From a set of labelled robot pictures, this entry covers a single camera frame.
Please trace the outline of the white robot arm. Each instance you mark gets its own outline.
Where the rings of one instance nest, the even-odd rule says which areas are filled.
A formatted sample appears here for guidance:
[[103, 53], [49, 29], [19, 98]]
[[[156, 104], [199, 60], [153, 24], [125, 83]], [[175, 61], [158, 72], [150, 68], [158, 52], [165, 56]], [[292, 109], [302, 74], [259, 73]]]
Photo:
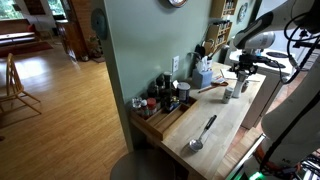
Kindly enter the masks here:
[[[260, 33], [301, 28], [319, 32], [320, 0], [287, 0], [239, 31], [238, 49]], [[300, 162], [320, 147], [320, 69], [315, 62], [301, 84], [278, 107], [266, 114], [261, 126], [266, 138], [244, 163], [247, 177], [289, 180]]]

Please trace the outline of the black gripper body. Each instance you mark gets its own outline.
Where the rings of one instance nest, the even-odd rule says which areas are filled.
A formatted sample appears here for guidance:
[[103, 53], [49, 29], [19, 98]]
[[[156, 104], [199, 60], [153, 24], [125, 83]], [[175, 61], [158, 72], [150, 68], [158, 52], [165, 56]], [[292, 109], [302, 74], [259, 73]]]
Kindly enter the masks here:
[[257, 63], [266, 63], [267, 59], [262, 56], [256, 56], [251, 54], [241, 55], [239, 61], [234, 63], [230, 68], [232, 72], [234, 71], [245, 71], [249, 75], [249, 69], [258, 70]]

